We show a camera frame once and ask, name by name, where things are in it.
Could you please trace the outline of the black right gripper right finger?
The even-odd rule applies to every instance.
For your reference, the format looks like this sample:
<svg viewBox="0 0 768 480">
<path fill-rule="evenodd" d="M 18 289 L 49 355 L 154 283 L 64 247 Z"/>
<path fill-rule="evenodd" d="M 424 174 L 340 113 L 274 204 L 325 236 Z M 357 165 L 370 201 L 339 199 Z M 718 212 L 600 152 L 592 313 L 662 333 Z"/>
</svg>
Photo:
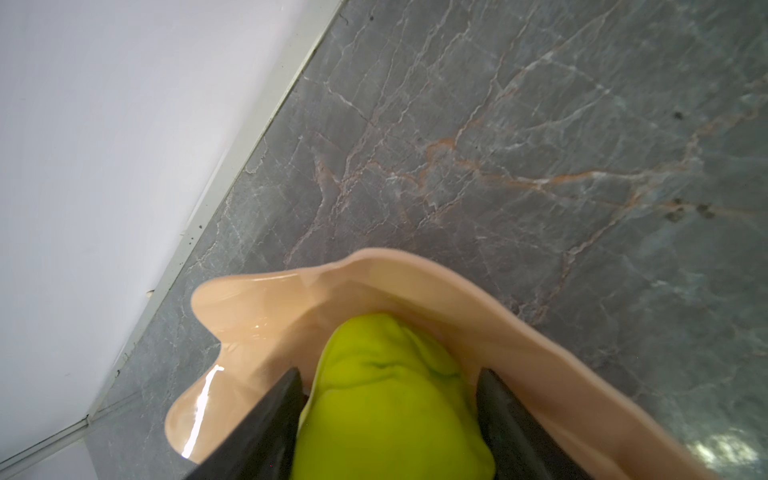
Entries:
<svg viewBox="0 0 768 480">
<path fill-rule="evenodd" d="M 491 369 L 480 371 L 476 403 L 497 479 L 589 479 Z"/>
</svg>

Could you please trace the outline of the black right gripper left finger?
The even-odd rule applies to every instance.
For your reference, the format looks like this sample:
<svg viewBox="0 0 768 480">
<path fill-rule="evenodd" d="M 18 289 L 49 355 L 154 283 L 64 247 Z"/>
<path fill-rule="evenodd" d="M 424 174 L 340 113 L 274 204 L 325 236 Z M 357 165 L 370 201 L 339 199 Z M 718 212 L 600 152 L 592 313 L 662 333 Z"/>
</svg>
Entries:
<svg viewBox="0 0 768 480">
<path fill-rule="evenodd" d="M 293 367 L 187 479 L 288 479 L 305 404 L 300 371 Z"/>
</svg>

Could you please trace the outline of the green chayote pear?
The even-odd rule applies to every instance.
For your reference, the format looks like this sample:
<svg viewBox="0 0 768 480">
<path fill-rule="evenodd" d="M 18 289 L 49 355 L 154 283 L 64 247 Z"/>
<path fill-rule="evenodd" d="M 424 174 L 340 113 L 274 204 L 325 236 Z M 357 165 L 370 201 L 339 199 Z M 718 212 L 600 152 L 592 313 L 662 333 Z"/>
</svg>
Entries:
<svg viewBox="0 0 768 480">
<path fill-rule="evenodd" d="M 388 314 L 323 349 L 299 420 L 294 479 L 491 479 L 472 389 L 433 337 Z"/>
</svg>

